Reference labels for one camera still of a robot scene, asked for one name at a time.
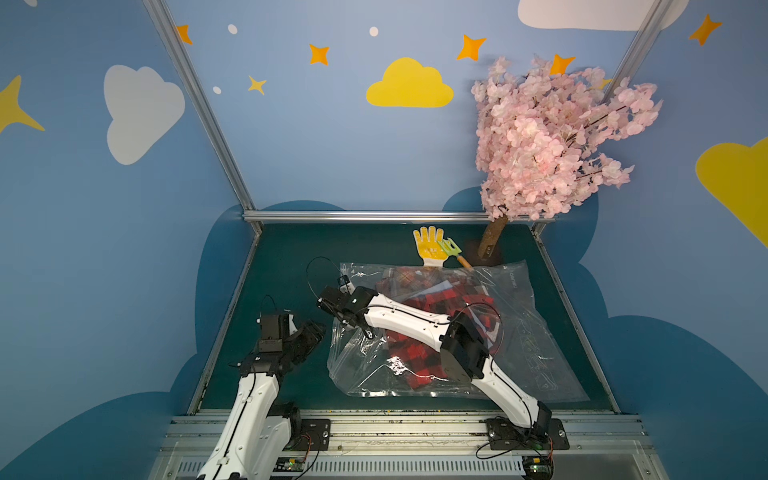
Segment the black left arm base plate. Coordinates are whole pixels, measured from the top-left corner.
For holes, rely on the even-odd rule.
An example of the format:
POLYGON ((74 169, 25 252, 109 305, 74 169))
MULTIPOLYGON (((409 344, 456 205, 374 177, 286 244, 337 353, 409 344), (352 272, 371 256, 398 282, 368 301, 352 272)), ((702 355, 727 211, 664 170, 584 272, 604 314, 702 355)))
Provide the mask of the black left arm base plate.
POLYGON ((330 419, 303 419, 284 448, 285 451, 327 451, 332 422, 330 419))

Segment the clear plastic vacuum bag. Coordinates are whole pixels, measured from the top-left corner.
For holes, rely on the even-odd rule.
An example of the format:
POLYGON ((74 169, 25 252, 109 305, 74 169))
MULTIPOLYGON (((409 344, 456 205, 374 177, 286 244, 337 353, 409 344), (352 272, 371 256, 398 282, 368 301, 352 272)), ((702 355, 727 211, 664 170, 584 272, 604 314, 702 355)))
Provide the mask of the clear plastic vacuum bag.
MULTIPOLYGON (((376 289, 387 266, 349 263, 344 275, 355 286, 376 289)), ((535 308, 534 291, 525 262, 496 267, 463 269, 473 272, 495 301, 493 311, 502 320, 504 339, 491 355, 501 368, 528 394, 545 403, 578 403, 588 396, 568 365, 547 323, 535 308)), ((411 390, 387 366, 386 332, 378 329, 373 338, 336 322, 327 368, 330 379, 345 395, 355 397, 446 397, 482 398, 469 384, 450 380, 425 392, 411 390)))

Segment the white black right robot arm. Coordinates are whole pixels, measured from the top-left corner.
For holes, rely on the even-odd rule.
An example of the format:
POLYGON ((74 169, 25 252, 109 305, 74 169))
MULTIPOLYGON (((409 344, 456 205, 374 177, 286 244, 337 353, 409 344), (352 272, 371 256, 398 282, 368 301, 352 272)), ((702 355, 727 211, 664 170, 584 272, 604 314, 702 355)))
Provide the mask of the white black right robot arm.
POLYGON ((399 303, 373 289, 343 291, 327 286, 317 306, 342 324, 361 329, 371 338, 376 329, 390 330, 418 341, 440 354, 442 368, 453 381, 479 389, 527 437, 545 442, 552 412, 525 392, 501 369, 491 355, 470 308, 451 315, 430 313, 399 303))

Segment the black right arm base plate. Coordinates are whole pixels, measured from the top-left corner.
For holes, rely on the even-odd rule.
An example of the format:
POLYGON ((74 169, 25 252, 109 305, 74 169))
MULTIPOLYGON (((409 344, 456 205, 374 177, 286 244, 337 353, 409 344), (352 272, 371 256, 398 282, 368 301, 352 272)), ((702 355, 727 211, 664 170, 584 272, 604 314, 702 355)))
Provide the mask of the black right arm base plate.
POLYGON ((546 434, 536 434, 530 429, 513 425, 502 417, 489 418, 484 421, 490 448, 501 450, 569 450, 570 442, 563 422, 553 418, 549 421, 546 434))

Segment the red black plaid shirt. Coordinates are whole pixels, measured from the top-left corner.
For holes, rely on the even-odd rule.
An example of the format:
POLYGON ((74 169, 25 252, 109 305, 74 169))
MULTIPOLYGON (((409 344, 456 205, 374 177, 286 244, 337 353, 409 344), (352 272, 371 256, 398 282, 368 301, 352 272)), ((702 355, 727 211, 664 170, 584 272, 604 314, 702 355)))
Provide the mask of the red black plaid shirt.
MULTIPOLYGON (((502 320, 493 311, 494 299, 479 277, 469 270, 387 268, 376 289, 395 301, 430 313, 451 315, 469 306, 469 313, 492 354, 504 339, 502 320)), ((448 382, 438 352, 390 330, 386 339, 387 366, 411 390, 425 392, 448 382)))

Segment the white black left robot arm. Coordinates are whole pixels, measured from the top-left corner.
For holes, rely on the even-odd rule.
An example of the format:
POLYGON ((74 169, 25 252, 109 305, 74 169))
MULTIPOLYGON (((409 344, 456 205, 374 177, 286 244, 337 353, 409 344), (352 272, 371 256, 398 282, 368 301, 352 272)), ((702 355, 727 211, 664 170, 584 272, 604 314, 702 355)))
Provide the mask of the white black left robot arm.
POLYGON ((199 479, 269 479, 283 449, 300 437, 294 403, 277 406, 285 376, 322 342, 326 326, 296 324, 280 313, 259 319, 260 338, 238 364, 238 391, 223 431, 199 479))

